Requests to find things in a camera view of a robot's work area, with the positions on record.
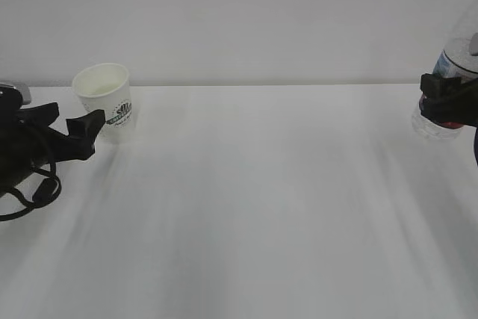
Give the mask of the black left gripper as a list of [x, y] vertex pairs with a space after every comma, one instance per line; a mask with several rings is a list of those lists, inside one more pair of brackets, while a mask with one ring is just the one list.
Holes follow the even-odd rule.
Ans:
[[68, 134], [49, 129], [48, 143], [44, 131], [59, 117], [58, 103], [32, 108], [1, 111], [1, 195], [15, 188], [43, 166], [45, 176], [55, 174], [56, 162], [86, 161], [95, 153], [95, 141], [105, 124], [105, 112], [94, 110], [87, 115], [66, 119]]

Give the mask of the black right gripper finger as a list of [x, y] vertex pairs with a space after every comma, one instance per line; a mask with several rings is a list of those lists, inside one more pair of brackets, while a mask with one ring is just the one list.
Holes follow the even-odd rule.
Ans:
[[477, 79], [462, 81], [461, 77], [443, 78], [423, 74], [420, 79], [421, 114], [428, 120], [444, 125], [477, 127]]

